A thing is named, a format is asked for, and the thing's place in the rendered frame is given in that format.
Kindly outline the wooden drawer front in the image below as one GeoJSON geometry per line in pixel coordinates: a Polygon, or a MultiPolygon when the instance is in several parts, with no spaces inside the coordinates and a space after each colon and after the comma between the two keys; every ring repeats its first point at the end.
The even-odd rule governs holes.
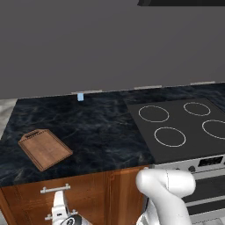
{"type": "Polygon", "coordinates": [[[93,173],[0,188],[0,207],[9,225],[51,225],[45,218],[51,214],[54,193],[47,189],[70,185],[65,191],[69,211],[75,209],[93,225],[105,225],[104,174],[93,173]]]}

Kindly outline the stainless steel oven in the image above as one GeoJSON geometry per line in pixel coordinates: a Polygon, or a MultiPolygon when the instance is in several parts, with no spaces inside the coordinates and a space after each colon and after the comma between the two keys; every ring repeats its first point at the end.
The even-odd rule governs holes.
{"type": "MultiPolygon", "coordinates": [[[[152,169],[189,171],[196,180],[196,189],[183,200],[195,201],[225,195],[225,155],[150,165],[152,169]]],[[[225,200],[187,207],[192,223],[225,217],[225,200]]]]}

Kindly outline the black hob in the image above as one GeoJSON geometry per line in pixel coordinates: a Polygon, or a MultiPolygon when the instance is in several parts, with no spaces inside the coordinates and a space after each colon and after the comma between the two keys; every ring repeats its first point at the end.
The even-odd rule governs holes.
{"type": "Polygon", "coordinates": [[[225,112],[206,98],[127,108],[156,164],[225,154],[225,112]]]}

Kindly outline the wooden cutting board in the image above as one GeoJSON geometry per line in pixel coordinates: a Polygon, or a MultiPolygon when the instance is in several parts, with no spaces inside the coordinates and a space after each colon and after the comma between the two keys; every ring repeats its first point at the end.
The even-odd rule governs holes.
{"type": "Polygon", "coordinates": [[[73,154],[73,151],[48,129],[24,134],[18,145],[39,171],[45,171],[73,154]]]}

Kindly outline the wooden cupboard panel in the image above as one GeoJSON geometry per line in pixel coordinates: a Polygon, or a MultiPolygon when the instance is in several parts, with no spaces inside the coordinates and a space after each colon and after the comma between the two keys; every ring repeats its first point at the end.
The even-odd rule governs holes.
{"type": "Polygon", "coordinates": [[[143,166],[113,171],[110,178],[110,225],[135,225],[142,212],[143,195],[136,175],[143,166]]]}

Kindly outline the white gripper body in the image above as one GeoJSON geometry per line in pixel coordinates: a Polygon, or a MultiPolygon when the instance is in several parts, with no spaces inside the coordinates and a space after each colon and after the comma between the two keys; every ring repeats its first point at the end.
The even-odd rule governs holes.
{"type": "Polygon", "coordinates": [[[54,194],[54,204],[52,207],[52,216],[54,219],[68,218],[68,204],[64,195],[64,191],[57,191],[54,194]]]}

